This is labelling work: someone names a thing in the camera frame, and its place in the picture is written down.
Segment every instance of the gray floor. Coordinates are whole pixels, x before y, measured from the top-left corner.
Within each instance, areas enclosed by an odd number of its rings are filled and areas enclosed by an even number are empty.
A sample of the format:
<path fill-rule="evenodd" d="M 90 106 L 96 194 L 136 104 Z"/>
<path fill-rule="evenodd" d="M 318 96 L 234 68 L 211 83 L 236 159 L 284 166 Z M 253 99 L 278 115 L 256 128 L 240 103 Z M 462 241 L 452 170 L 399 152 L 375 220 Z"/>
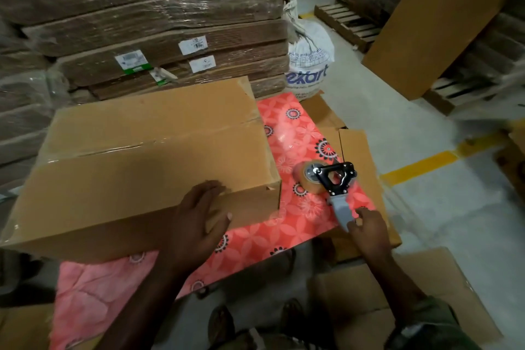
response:
<path fill-rule="evenodd" d="M 331 0 L 298 0 L 300 13 Z M 325 100 L 349 128 L 364 129 L 378 174 L 412 164 L 462 140 L 490 133 L 500 120 L 521 118 L 522 93 L 446 118 L 425 101 L 407 101 L 360 64 L 361 55 L 330 31 L 336 62 L 323 83 Z M 491 159 L 491 149 L 392 188 L 385 201 L 404 241 L 397 252 L 446 246 L 505 338 L 486 346 L 518 349 L 525 343 L 525 209 Z M 206 349 L 212 309 L 226 303 L 238 328 L 278 321 L 285 300 L 305 302 L 306 280 L 325 267 L 311 243 L 297 247 L 296 266 L 279 254 L 215 285 L 204 300 L 188 296 L 174 308 L 155 346 Z"/>

